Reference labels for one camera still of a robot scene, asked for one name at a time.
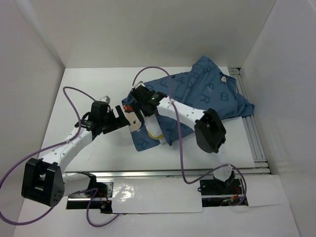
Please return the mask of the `white pillow with yellow edge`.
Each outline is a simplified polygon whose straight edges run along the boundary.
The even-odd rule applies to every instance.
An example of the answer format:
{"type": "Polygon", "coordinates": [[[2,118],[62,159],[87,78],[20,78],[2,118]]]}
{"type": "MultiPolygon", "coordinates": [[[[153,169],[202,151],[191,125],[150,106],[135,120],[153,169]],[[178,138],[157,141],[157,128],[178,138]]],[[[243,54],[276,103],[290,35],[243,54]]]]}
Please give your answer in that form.
{"type": "Polygon", "coordinates": [[[166,142],[166,139],[162,133],[159,122],[155,115],[144,117],[144,124],[150,138],[155,141],[159,141],[160,144],[164,144],[166,142]]]}

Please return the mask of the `blue cartoon print pillowcase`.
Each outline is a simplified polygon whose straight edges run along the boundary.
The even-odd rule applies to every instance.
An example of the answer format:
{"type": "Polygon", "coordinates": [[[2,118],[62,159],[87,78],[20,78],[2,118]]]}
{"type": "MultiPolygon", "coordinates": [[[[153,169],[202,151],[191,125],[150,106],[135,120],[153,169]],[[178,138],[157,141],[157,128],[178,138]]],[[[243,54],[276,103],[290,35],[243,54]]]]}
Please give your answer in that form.
{"type": "MultiPolygon", "coordinates": [[[[235,117],[247,117],[254,113],[255,106],[237,93],[237,82],[224,74],[208,57],[202,56],[189,72],[171,75],[172,99],[187,106],[207,110],[214,109],[221,120],[235,117]]],[[[149,90],[169,95],[170,79],[168,76],[144,83],[149,90]]],[[[179,139],[177,122],[168,117],[157,116],[158,123],[166,142],[171,146],[179,139]]],[[[131,131],[137,151],[144,151],[160,144],[152,139],[144,123],[136,131],[131,131]]]]}

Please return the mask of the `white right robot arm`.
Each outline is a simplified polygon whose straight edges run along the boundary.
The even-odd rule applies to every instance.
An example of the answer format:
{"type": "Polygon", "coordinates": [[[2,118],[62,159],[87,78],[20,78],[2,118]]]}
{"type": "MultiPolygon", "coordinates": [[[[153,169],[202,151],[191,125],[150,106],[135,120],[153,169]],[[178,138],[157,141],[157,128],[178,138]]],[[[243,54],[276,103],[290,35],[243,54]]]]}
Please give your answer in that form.
{"type": "Polygon", "coordinates": [[[207,111],[196,109],[170,99],[162,92],[147,89],[144,85],[132,88],[131,103],[133,111],[145,125],[148,135],[163,141],[162,125],[157,116],[164,116],[188,126],[195,132],[198,147],[213,154],[212,163],[217,166],[213,169],[213,178],[216,190],[222,194],[233,187],[235,173],[228,164],[225,149],[226,129],[217,112],[213,109],[207,111]]]}

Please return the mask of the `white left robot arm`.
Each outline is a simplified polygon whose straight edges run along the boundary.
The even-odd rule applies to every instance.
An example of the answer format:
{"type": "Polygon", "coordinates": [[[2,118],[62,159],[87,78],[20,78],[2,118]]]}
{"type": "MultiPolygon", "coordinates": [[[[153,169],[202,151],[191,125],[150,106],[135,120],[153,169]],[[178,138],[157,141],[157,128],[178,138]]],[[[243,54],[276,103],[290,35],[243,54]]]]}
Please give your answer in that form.
{"type": "Polygon", "coordinates": [[[94,101],[90,112],[79,119],[62,145],[50,149],[39,159],[31,158],[26,162],[22,197],[55,207],[62,197],[73,193],[94,196],[103,187],[95,175],[86,171],[67,175],[65,169],[98,135],[129,125],[121,106],[111,109],[107,102],[94,101]]]}

